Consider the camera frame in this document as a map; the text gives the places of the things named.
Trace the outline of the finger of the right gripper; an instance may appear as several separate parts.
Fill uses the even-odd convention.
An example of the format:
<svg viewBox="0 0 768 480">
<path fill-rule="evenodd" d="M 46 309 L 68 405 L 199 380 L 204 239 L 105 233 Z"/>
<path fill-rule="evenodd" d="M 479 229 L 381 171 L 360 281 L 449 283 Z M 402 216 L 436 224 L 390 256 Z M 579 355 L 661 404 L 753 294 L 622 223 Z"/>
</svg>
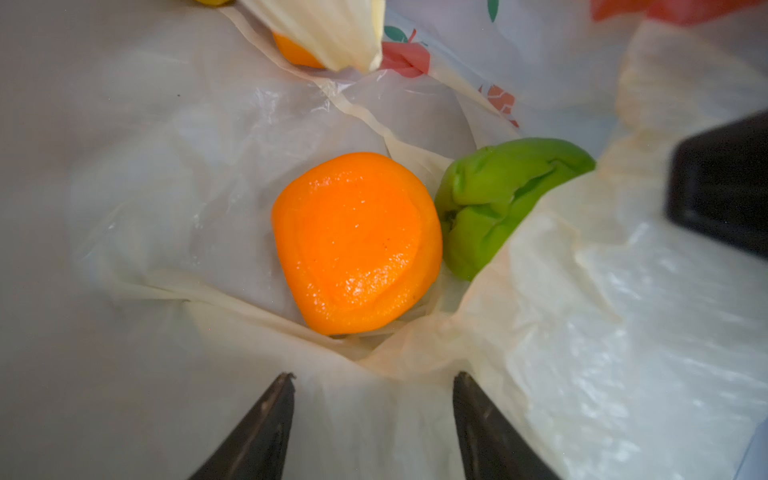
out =
<svg viewBox="0 0 768 480">
<path fill-rule="evenodd" d="M 671 155 L 666 217 L 759 257 L 767 256 L 767 112 L 680 142 Z"/>
</svg>

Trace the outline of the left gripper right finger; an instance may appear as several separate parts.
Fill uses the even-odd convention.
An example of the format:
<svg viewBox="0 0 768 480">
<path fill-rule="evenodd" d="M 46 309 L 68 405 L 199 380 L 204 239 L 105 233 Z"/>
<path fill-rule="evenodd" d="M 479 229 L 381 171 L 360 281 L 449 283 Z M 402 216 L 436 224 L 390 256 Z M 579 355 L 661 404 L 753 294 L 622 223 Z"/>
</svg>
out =
<svg viewBox="0 0 768 480">
<path fill-rule="evenodd" d="M 558 480 L 469 373 L 454 378 L 452 402 L 467 480 Z"/>
</svg>

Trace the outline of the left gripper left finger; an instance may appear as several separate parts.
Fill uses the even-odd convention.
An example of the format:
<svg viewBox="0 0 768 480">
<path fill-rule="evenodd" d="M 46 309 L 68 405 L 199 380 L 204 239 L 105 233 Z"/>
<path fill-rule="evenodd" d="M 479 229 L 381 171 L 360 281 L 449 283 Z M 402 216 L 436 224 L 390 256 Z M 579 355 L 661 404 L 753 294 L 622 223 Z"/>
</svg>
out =
<svg viewBox="0 0 768 480">
<path fill-rule="evenodd" d="M 278 375 L 190 480 L 280 480 L 295 407 L 295 376 Z"/>
</svg>

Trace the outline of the green round apple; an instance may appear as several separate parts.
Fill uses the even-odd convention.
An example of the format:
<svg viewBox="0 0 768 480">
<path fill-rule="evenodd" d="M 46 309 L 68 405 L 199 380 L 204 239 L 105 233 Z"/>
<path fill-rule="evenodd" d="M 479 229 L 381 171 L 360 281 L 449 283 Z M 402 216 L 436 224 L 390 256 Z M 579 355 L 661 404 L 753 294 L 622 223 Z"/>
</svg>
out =
<svg viewBox="0 0 768 480">
<path fill-rule="evenodd" d="M 453 162 L 435 197 L 445 264 L 473 280 L 539 199 L 595 167 L 581 147 L 553 138 L 488 146 Z"/>
</svg>

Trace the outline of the yellowish printed plastic bag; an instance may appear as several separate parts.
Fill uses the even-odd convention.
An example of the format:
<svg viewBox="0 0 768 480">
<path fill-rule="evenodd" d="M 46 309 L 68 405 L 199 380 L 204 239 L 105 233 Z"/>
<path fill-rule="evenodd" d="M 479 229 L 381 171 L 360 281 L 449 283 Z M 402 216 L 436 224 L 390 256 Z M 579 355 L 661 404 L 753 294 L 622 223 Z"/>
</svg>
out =
<svg viewBox="0 0 768 480">
<path fill-rule="evenodd" d="M 306 1 L 426 74 L 311 72 L 286 1 L 1 5 L 1 475 L 184 479 L 295 376 L 288 479 L 460 479 L 469 372 L 564 479 L 730 479 L 767 417 L 767 264 L 671 224 L 684 138 L 767 105 L 767 5 Z M 375 334 L 309 330 L 270 211 L 321 162 L 571 141 L 471 283 Z"/>
</svg>

